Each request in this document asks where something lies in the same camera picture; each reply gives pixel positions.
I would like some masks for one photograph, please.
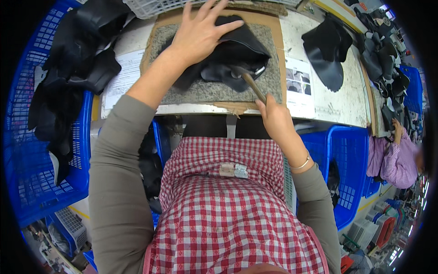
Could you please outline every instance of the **white table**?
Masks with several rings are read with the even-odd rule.
[[[145,49],[155,20],[156,18],[138,20],[128,26],[115,45],[116,56]],[[304,52],[301,35],[318,26],[319,22],[289,11],[288,16],[280,17],[280,24],[285,56],[309,62]],[[357,53],[355,54],[354,51],[357,50],[353,46],[348,50],[346,61],[343,63],[344,83],[336,93],[328,90],[312,69],[315,120],[358,127],[367,126],[368,99]],[[110,111],[103,110],[103,112],[108,114]],[[199,103],[161,105],[157,110],[157,114],[195,113],[230,114],[231,112],[226,108]],[[247,110],[245,114],[259,114],[259,111]]]

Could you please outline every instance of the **apron pink trim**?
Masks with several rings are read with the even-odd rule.
[[[145,261],[143,263],[143,274],[149,274],[151,270],[151,250],[152,250],[152,244],[150,243],[146,248]]]
[[[322,249],[321,243],[319,242],[318,237],[316,237],[315,232],[313,232],[313,229],[310,226],[307,226],[307,228],[309,229],[309,234],[312,237],[313,242],[316,245],[316,248],[318,249],[319,256],[321,257],[322,265],[324,267],[324,273],[328,273],[329,264],[327,263],[327,258],[325,257],[325,253],[324,250]]]

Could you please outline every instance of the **gingham apron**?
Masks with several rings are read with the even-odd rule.
[[[235,164],[247,178],[221,176]],[[183,138],[164,168],[163,214],[143,273],[236,273],[259,263],[328,273],[313,230],[285,204],[283,182],[272,140]]]

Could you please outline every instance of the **yellow floor line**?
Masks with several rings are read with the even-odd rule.
[[[388,190],[389,190],[391,187],[392,187],[392,186],[388,187],[388,189],[385,190],[385,192],[383,192],[382,196],[383,196],[386,192],[388,192]],[[379,195],[377,195],[377,197],[375,197],[374,199],[372,199],[371,201],[369,201],[366,205],[364,205],[363,207],[361,207],[361,208],[358,209],[357,211],[359,212],[359,211],[365,209],[367,206],[371,205],[371,204],[372,204],[373,202],[375,202],[377,199],[379,199]]]
[[[68,206],[68,208],[70,208],[71,210],[75,211],[76,213],[78,213],[78,214],[81,215],[82,217],[85,217],[85,218],[87,218],[87,219],[90,220],[90,216],[88,216],[87,214],[85,214],[85,213],[83,213],[83,212],[81,212],[81,211],[75,209],[75,208],[72,207],[72,206]]]

